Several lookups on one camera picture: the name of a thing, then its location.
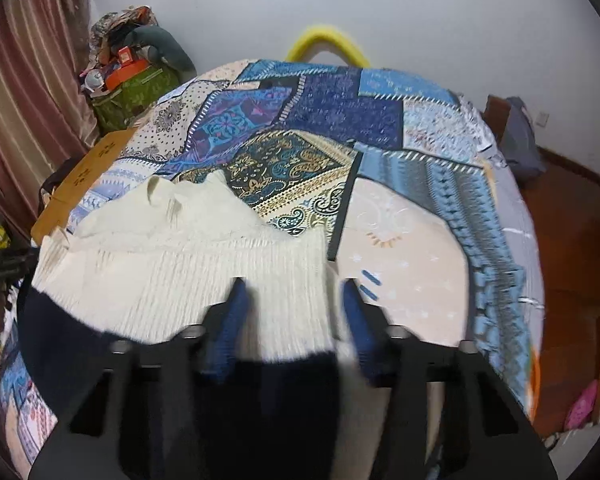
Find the metal bolt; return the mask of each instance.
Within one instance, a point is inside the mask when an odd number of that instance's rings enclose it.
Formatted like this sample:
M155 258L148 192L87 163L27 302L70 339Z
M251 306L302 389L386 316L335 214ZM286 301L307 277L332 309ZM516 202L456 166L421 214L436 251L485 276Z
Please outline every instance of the metal bolt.
M386 333L391 339L407 339L411 337L411 332L402 325L389 325L386 328Z
M477 354L478 353L478 347L470 339L463 339L458 344L458 350L461 352L464 352L465 354Z
M111 343L111 351L114 354L126 354L131 350L132 344L126 339L118 339Z
M202 325L189 325L180 332L180 337L184 339L195 339L205 335L205 327Z

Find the electrical socket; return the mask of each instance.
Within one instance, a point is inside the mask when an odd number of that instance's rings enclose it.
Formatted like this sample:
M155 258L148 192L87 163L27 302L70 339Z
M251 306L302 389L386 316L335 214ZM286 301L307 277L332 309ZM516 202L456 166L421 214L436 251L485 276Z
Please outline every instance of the electrical socket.
M541 128L546 126L546 122L549 120L549 114L547 112L538 112L536 117L536 124Z

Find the patchwork bedspread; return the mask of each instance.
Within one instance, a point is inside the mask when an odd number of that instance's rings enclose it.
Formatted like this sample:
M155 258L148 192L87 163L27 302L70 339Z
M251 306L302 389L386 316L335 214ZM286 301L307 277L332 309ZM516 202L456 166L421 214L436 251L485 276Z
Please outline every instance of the patchwork bedspread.
M269 224L290 235L322 225L339 277L357 278L393 322L439 344L474 339L530 408L538 248L493 136L462 96L394 70L224 65L160 99L68 229L152 174L201 182L218 168ZM8 341L0 409L26 474L55 418L18 360L15 330Z

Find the pink object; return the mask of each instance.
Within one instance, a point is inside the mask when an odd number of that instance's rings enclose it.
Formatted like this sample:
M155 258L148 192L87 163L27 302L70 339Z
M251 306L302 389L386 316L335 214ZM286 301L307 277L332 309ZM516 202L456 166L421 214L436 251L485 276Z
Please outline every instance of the pink object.
M593 412L598 392L598 380L593 380L578 397L578 400L567 413L564 421L564 430L577 430L587 420L587 417Z

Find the cardboard box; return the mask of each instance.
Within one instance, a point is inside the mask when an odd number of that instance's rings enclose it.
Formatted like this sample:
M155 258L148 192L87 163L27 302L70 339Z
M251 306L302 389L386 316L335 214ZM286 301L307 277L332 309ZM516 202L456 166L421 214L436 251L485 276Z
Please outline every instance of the cardboard box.
M105 135L67 175L31 228L31 237L35 243L40 245L42 238L56 226L66 227L69 213L100 175L118 158L135 131L135 128L129 128Z

